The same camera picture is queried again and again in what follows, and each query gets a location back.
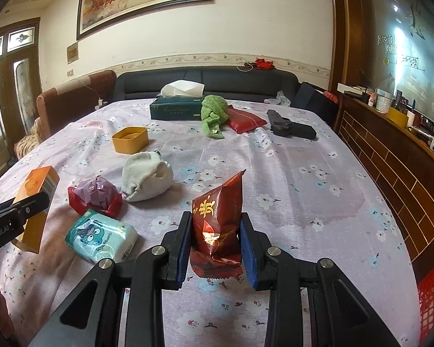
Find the orange cardboard box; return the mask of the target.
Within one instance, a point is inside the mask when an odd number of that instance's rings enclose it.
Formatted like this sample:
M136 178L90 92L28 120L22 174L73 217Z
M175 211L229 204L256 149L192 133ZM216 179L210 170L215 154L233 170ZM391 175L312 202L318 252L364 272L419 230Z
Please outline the orange cardboard box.
M13 244L24 252L38 254L47 214L59 183L52 166L33 169L17 193L14 204L22 205L25 215L23 232Z

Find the teal wet wipes pack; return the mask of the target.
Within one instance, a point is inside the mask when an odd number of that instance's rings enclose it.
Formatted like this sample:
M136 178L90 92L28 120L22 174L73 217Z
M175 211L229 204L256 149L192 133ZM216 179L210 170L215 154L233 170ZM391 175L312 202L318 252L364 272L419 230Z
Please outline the teal wet wipes pack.
M66 244L91 262L112 259L125 261L138 240L135 228L128 223L88 209L66 234Z

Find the dark red snack packet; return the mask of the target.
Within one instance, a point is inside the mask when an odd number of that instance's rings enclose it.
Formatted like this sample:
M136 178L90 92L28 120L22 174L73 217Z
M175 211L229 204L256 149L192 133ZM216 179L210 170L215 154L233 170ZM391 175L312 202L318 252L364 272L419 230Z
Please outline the dark red snack packet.
M190 265L201 278L228 279L243 273L238 231L244 172L195 198Z

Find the yellow plastic box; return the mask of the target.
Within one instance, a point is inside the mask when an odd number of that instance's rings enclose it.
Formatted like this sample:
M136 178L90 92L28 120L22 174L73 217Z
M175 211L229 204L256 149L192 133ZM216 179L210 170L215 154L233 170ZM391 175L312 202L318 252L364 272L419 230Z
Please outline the yellow plastic box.
M135 154L149 144L146 127L126 127L112 136L113 146L120 154Z

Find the red box purple paper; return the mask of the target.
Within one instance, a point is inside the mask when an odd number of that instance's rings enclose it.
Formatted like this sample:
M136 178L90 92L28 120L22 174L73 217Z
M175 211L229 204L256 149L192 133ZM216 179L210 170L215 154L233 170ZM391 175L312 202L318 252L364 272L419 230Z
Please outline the red box purple paper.
M69 187L68 198L70 207L79 215L91 209L114 218L123 205L123 198L117 187L102 176Z

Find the floral lilac tablecloth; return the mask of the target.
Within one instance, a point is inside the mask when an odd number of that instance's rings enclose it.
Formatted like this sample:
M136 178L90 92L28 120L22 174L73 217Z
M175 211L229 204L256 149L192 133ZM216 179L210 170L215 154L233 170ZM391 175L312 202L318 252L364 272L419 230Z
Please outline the floral lilac tablecloth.
M243 209L254 228L298 259L331 258L399 344L416 346L420 306L403 229L371 176L317 115L287 107L278 112L311 125L316 139L281 138L268 127L244 134L225 128L222 139L210 139L197 121L155 121L148 100L122 101L68 124L11 167L0 178L2 200L13 198L35 168L52 166L59 177L40 252L12 244L0 249L0 287L20 345L92 267L65 242L77 220L68 188L98 175L120 185L127 158L115 151L113 134L144 126L149 150L172 166L174 180L161 196L124 205L120 219L139 235L133 255L174 230L194 198L242 172Z

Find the white crumpled cloth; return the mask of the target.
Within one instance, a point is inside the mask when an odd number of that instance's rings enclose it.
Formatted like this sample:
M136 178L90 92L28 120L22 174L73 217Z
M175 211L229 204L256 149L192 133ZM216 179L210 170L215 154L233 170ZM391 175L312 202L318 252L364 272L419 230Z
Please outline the white crumpled cloth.
M172 166L157 150L131 155L122 168L121 191L130 203L155 198L165 193L172 183Z

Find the red plastic basket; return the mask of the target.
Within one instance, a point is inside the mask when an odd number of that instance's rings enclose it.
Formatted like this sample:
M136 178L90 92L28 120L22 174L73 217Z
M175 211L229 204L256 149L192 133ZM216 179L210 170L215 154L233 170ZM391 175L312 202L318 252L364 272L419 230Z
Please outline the red plastic basket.
M420 342L434 328L434 268L418 284L420 299Z

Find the wooden glass door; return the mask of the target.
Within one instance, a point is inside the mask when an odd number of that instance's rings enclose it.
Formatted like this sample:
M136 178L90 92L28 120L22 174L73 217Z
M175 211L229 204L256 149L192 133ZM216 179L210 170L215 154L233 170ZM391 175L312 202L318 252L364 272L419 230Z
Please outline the wooden glass door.
M0 177L18 160L15 145L39 116L38 18L0 28Z

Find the wooden brick-pattern counter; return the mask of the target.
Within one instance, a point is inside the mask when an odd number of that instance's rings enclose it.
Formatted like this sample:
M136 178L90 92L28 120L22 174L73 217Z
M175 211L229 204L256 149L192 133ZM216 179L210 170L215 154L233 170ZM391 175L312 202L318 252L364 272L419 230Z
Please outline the wooden brick-pattern counter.
M382 193L403 234L417 281L434 267L434 153L376 109L339 97L339 137Z

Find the dark green tissue box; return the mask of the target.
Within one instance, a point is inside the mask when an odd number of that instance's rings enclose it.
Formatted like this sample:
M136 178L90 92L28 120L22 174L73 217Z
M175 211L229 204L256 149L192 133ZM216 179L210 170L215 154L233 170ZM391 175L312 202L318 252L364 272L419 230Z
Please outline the dark green tissue box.
M161 97L150 104L150 116L153 120L161 121L199 121L201 107L201 97Z

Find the red foil packet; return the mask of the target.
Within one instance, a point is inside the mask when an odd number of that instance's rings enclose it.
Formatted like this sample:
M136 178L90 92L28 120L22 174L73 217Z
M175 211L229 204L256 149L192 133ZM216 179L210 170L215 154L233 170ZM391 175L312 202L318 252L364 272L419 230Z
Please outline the red foil packet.
M244 110L239 110L229 105L227 109L227 125L232 128L237 134L243 134L246 132L251 132L256 128L260 128L267 124L266 120L249 113Z

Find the green knitted cloth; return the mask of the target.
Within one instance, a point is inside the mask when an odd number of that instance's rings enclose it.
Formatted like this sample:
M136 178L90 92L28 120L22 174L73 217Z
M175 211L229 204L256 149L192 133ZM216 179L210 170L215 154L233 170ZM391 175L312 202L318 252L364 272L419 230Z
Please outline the green knitted cloth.
M201 128L205 136L211 139L223 139L221 126L225 125L229 116L228 104L221 96L208 95L201 101Z

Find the black leather sofa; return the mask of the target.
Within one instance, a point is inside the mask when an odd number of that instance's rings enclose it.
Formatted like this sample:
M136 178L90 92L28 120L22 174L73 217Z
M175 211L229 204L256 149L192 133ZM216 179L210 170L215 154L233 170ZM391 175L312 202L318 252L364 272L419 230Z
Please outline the black leather sofa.
M322 89L300 82L295 74L280 70L239 71L236 67L177 67L151 71L133 71L117 77L112 102L151 99L168 83L186 80L205 86L205 95L262 103L282 92L293 108L314 112L327 124L336 119L339 105L327 98Z

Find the red ribbon decoration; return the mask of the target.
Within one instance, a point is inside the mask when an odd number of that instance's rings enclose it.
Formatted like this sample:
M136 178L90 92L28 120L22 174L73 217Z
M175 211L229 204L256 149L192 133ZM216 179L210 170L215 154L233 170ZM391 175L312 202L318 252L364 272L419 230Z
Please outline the red ribbon decoration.
M275 68L273 65L273 61L271 60L265 60L263 58L257 58L253 63L252 66L256 70L264 70L269 71Z

